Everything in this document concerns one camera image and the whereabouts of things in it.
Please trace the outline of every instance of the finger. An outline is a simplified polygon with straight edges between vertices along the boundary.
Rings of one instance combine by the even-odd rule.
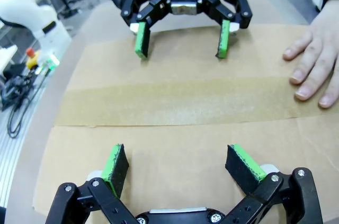
[[[339,61],[335,63],[334,72],[328,88],[319,101],[319,105],[325,109],[331,107],[339,97]]]
[[[306,49],[306,47],[311,43],[312,39],[313,36],[311,31],[307,31],[300,39],[296,40],[285,50],[283,58],[285,60],[294,59],[298,54]]]
[[[302,101],[309,99],[321,87],[332,71],[336,55],[337,53],[331,45],[327,44],[323,48],[311,73],[296,92],[296,97],[298,99]]]
[[[291,83],[300,84],[304,81],[320,56],[322,48],[322,40],[320,38],[314,38],[310,45],[305,49],[296,70],[293,72],[290,78]]]

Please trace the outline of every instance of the fingernail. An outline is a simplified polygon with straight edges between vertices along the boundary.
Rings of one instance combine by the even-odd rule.
[[[297,70],[293,73],[292,78],[295,79],[295,80],[297,80],[297,81],[301,81],[301,80],[303,80],[303,78],[304,78],[304,74],[302,73],[301,70],[298,70],[298,69],[297,69]]]
[[[308,97],[311,94],[311,89],[304,85],[297,90],[296,94],[301,97]]]
[[[319,104],[320,104],[320,105],[327,106],[327,105],[330,105],[331,102],[332,102],[331,97],[328,96],[328,95],[325,95],[325,96],[323,96],[323,97],[320,99]]]
[[[289,56],[291,54],[291,49],[286,49],[285,52],[284,52],[284,55],[287,55]]]

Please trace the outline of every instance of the bolt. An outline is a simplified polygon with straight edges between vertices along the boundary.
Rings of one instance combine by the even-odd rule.
[[[144,218],[138,218],[137,221],[140,223],[140,224],[146,224],[146,220]]]
[[[218,223],[220,220],[221,220],[220,214],[215,213],[211,216],[211,222],[212,223]]]
[[[279,181],[279,177],[277,175],[272,175],[271,180],[277,182]]]
[[[99,185],[99,182],[98,182],[98,181],[94,181],[94,182],[92,183],[92,185],[93,185],[94,187],[97,187],[97,186]]]
[[[304,176],[304,175],[305,175],[305,171],[304,171],[304,170],[302,170],[302,169],[301,169],[301,170],[299,170],[299,171],[298,171],[298,175],[300,175],[300,176]]]

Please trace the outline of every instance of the tape strip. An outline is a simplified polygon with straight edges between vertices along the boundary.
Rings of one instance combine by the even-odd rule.
[[[270,121],[339,112],[298,102],[285,77],[121,85],[66,92],[56,125],[167,126]]]

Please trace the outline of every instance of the green gripper pad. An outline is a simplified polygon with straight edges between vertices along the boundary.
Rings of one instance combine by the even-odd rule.
[[[150,29],[148,25],[146,24],[146,22],[140,22],[137,33],[135,52],[142,60],[146,60],[148,57],[149,38]]]
[[[238,144],[228,146],[225,168],[246,195],[252,193],[267,175]]]
[[[230,21],[228,20],[222,21],[218,53],[216,55],[216,57],[218,57],[219,59],[225,59],[227,55],[229,26],[230,26]]]
[[[106,162],[101,178],[107,183],[117,198],[120,198],[129,164],[124,146],[115,145]]]

